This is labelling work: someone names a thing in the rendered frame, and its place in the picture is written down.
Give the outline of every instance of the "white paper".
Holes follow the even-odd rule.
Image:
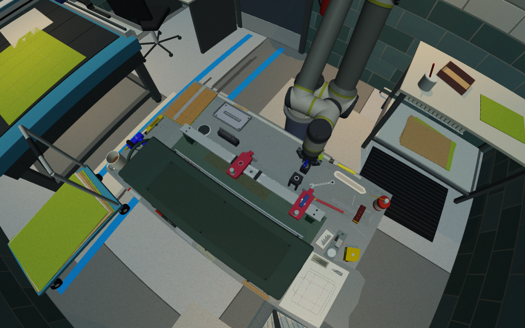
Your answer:
[[[309,255],[279,306],[319,328],[350,272],[319,256],[329,262],[323,268],[311,260],[314,255],[319,256]]]
[[[44,16],[36,8],[30,10],[29,12],[21,15],[15,21],[9,23],[6,27],[0,29],[0,32],[8,40],[12,47],[15,48],[17,45],[17,40],[24,35],[27,35],[29,31],[35,29],[36,27],[40,30],[43,30],[48,25],[52,24],[48,17]]]
[[[321,249],[325,249],[325,247],[331,242],[331,239],[334,237],[334,234],[331,233],[329,230],[325,230],[319,239],[315,241],[315,245],[318,245],[321,247]]]

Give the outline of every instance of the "chair backrest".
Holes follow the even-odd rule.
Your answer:
[[[107,0],[115,15],[139,24],[139,21],[152,21],[153,16],[145,0]]]

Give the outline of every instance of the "lime green board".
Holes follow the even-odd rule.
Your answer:
[[[70,180],[82,185],[75,175]],[[41,291],[107,213],[96,198],[65,183],[9,248]]]
[[[429,124],[425,123],[425,121],[421,120],[420,118],[414,118],[415,121],[435,130],[435,128],[431,127]],[[449,153],[448,153],[448,158],[447,158],[447,166],[446,166],[446,170],[447,171],[450,171],[451,170],[451,164],[453,162],[453,156],[455,155],[455,147],[457,146],[457,144],[451,140],[451,149],[449,150]]]
[[[525,144],[524,117],[481,95],[481,120]]]
[[[11,125],[85,57],[36,28],[0,54],[0,115]]]

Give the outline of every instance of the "black floor mat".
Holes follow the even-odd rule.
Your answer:
[[[433,241],[447,188],[375,147],[360,175],[392,194],[388,218]]]

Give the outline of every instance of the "fire extinguisher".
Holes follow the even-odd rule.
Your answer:
[[[325,9],[327,9],[327,4],[329,0],[317,0],[319,2],[319,15],[323,16],[325,14]]]

